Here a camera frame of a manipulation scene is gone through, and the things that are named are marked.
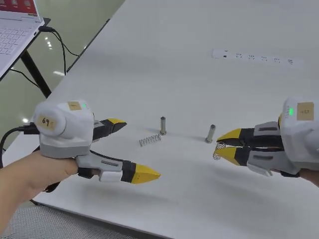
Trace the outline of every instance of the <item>laptop keyboard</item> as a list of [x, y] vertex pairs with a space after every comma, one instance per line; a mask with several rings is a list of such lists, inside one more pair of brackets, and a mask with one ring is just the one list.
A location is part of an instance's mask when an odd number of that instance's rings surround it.
[[0, 56], [11, 55], [32, 30], [33, 27], [0, 27]]

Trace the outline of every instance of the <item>yellow fingertip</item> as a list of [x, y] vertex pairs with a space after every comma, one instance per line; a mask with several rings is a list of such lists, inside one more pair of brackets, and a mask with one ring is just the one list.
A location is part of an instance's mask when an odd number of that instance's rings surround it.
[[233, 131], [230, 131], [230, 132], [224, 134], [223, 136], [221, 136], [220, 138], [218, 138], [217, 142], [223, 141], [225, 139], [230, 139], [230, 138], [239, 138], [240, 132], [241, 132], [241, 128], [237, 128]]
[[121, 120], [121, 119], [116, 119], [116, 118], [109, 118], [108, 119], [109, 122], [116, 124], [116, 123], [126, 123], [125, 121]]
[[218, 154], [222, 158], [226, 159], [227, 161], [240, 166], [240, 164], [235, 159], [236, 154], [236, 147], [227, 147], [227, 148], [219, 148], [214, 151], [215, 154]]
[[136, 164], [135, 174], [131, 181], [133, 184], [146, 183], [156, 180], [160, 177], [160, 173], [151, 169], [150, 167]]

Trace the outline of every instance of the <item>black cable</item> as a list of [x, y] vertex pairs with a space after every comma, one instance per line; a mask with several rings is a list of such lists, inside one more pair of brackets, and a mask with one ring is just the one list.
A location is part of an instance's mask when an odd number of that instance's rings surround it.
[[122, 159], [112, 158], [112, 157], [109, 157], [109, 156], [102, 155], [102, 154], [97, 153], [97, 152], [95, 152], [95, 151], [93, 151], [93, 150], [90, 150], [90, 152], [91, 152], [92, 154], [95, 154], [96, 156], [99, 156], [99, 157], [102, 157], [102, 158], [106, 158], [106, 159], [110, 159], [110, 160], [114, 160], [114, 161], [118, 161], [118, 162], [123, 162], [123, 161], [124, 161], [124, 160], [122, 160]]
[[63, 51], [63, 61], [64, 61], [64, 75], [66, 76], [66, 58], [65, 58], [65, 48], [64, 48], [64, 43], [62, 41], [62, 37], [60, 36], [60, 34], [54, 30], [52, 33], [54, 34], [54, 32], [58, 35], [58, 37], [60, 38], [60, 43], [62, 46], [62, 51]]
[[[17, 128], [10, 129], [7, 133], [4, 134], [4, 136], [2, 137], [2, 139], [0, 141], [0, 151], [1, 152], [3, 150], [3, 146], [4, 146], [4, 142], [5, 142], [6, 138], [10, 134], [12, 134], [13, 132], [17, 132], [17, 131], [23, 131], [23, 127], [17, 127]], [[1, 168], [3, 168], [2, 153], [0, 153], [0, 169]]]
[[62, 40], [62, 37], [60, 36], [60, 33], [58, 33], [57, 30], [55, 30], [53, 27], [49, 27], [49, 26], [41, 26], [39, 27], [39, 31], [41, 32], [50, 32], [50, 33], [56, 33], [59, 40], [60, 40], [60, 43], [61, 43], [61, 46], [62, 46], [62, 51], [63, 51], [63, 61], [64, 61], [64, 75], [66, 75], [66, 59], [65, 59], [65, 48], [64, 48], [64, 43], [63, 43], [63, 40]]
[[35, 85], [36, 87], [38, 87], [40, 89], [40, 87], [35, 82], [30, 80], [30, 78], [27, 77], [22, 71], [18, 71], [18, 70], [14, 70], [14, 69], [10, 69], [10, 70], [22, 74], [31, 84]]
[[[55, 37], [60, 41], [60, 38], [56, 35], [55, 32], [53, 32], [52, 34], [55, 35]], [[66, 49], [71, 55], [79, 57], [79, 55], [77, 55], [77, 54], [73, 53], [72, 51], [70, 51], [70, 49], [69, 49], [63, 42], [62, 42], [62, 44], [64, 45], [65, 49]]]

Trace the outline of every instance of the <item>floor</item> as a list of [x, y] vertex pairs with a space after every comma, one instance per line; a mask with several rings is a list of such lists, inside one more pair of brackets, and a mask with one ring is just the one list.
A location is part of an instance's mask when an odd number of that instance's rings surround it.
[[[49, 26], [60, 33], [65, 45], [75, 54], [80, 54], [124, 0], [38, 0], [36, 2], [40, 15], [51, 19]], [[49, 87], [54, 90], [63, 79], [60, 42], [50, 33], [41, 33], [30, 46], [29, 52]], [[76, 57], [66, 54], [68, 68]], [[14, 69], [24, 72], [31, 78], [20, 60], [14, 65]], [[44, 100], [41, 91], [20, 73], [9, 72], [0, 82], [0, 135], [29, 120], [35, 106]], [[4, 148], [7, 148], [16, 136], [17, 134], [11, 135]]]

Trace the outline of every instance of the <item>laptop screen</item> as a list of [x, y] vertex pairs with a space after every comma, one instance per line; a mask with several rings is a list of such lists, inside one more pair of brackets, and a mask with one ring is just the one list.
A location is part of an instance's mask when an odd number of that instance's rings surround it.
[[0, 0], [0, 11], [13, 11], [37, 15], [34, 0]]

